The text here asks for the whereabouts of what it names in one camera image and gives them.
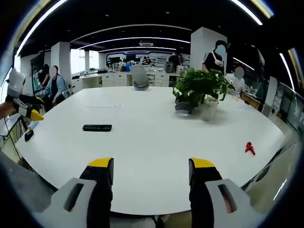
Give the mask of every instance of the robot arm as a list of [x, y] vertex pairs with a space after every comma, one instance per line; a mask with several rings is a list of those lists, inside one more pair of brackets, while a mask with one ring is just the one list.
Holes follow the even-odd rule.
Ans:
[[8, 93], [5, 101], [13, 103], [13, 107], [20, 115], [31, 120], [43, 120], [43, 116], [38, 111], [25, 104], [40, 105], [43, 104], [43, 101], [35, 96], [21, 94], [24, 82], [24, 75], [13, 68], [9, 75]]

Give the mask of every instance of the potted plant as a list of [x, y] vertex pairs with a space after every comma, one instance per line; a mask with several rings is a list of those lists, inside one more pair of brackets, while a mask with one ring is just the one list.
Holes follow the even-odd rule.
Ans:
[[219, 71], [211, 70], [207, 73], [190, 69], [186, 76], [183, 73], [180, 76], [182, 79], [173, 88], [173, 94], [176, 96], [175, 110], [179, 113], [190, 114], [206, 100], [218, 103], [221, 94], [223, 97], [220, 101], [223, 101], [227, 90], [234, 89], [233, 82], [228, 81]]

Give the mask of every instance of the green leaves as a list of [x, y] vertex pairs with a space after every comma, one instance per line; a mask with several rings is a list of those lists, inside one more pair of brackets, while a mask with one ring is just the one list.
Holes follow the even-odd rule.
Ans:
[[203, 103], [206, 94], [218, 99], [219, 94], [223, 94], [224, 100], [228, 89], [234, 89], [229, 84], [224, 75], [219, 71], [209, 71], [208, 73], [202, 70], [188, 70], [186, 76], [180, 74], [182, 79], [176, 84], [176, 89], [180, 91], [177, 93], [173, 89], [173, 94], [176, 97], [188, 101], [194, 107], [198, 103]]

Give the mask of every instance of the small black object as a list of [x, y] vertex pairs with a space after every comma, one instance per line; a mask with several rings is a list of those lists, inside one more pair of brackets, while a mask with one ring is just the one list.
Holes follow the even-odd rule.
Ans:
[[82, 130], [85, 132], [109, 132], [112, 129], [112, 125], [98, 125], [98, 124], [86, 124]]
[[30, 140], [30, 138], [33, 136], [33, 134], [34, 134], [33, 130], [28, 130], [24, 135], [24, 140], [27, 142], [28, 140]]

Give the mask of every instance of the black ceiling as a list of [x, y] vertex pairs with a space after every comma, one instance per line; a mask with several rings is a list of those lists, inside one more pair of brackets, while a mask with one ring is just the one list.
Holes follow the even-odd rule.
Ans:
[[[51, 1], [44, 11], [55, 2], [57, 1]], [[267, 0], [274, 12], [274, 16], [267, 19], [250, 0], [242, 2], [262, 21], [262, 26], [257, 25], [229, 0], [69, 0], [38, 27], [24, 46], [21, 56], [50, 49], [59, 41], [73, 41], [71, 48], [128, 37], [162, 37], [190, 41], [192, 32], [206, 27], [228, 37], [231, 43], [228, 56], [241, 59], [253, 68], [259, 67], [256, 66], [259, 64], [256, 61], [259, 48], [265, 60], [271, 60], [268, 65], [275, 68], [274, 74], [282, 75], [284, 82], [288, 84], [289, 77], [278, 53], [286, 52], [292, 47], [303, 49], [303, 20], [299, 19], [303, 5], [295, 4], [294, 0], [288, 3], [282, 0]], [[170, 25], [189, 30], [164, 26], [133, 26], [94, 33], [134, 24]], [[143, 39], [112, 41], [86, 49], [99, 51], [134, 47], [139, 46], [140, 40]], [[187, 43], [155, 39], [149, 41], [156, 47], [176, 48], [182, 53], [190, 53], [190, 44]]]

